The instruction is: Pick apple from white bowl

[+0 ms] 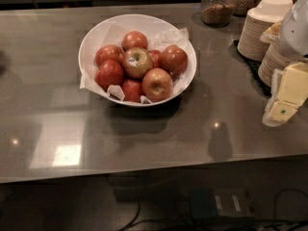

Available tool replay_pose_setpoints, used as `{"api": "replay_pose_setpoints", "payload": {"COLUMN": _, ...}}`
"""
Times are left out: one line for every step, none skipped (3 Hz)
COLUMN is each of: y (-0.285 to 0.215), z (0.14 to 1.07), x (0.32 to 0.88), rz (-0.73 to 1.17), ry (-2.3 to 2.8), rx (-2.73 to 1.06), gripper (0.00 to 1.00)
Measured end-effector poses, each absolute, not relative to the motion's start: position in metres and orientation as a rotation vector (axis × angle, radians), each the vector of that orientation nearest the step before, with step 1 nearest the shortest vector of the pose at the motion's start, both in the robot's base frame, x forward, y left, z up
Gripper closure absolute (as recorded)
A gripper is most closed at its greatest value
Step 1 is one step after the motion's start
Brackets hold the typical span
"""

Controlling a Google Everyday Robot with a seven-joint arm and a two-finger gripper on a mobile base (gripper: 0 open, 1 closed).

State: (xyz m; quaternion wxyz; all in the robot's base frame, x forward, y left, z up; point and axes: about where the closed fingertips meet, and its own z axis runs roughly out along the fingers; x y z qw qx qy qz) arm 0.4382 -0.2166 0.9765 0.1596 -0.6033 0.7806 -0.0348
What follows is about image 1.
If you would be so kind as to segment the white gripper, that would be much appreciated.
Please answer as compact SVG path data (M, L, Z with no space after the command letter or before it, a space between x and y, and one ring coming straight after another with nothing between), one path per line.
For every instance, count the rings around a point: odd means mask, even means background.
M283 21L273 23L260 36L264 43L278 42L279 53L294 61L308 61L308 0L297 0ZM308 99L308 64L275 69L271 80L271 98L263 123L277 127L287 123Z

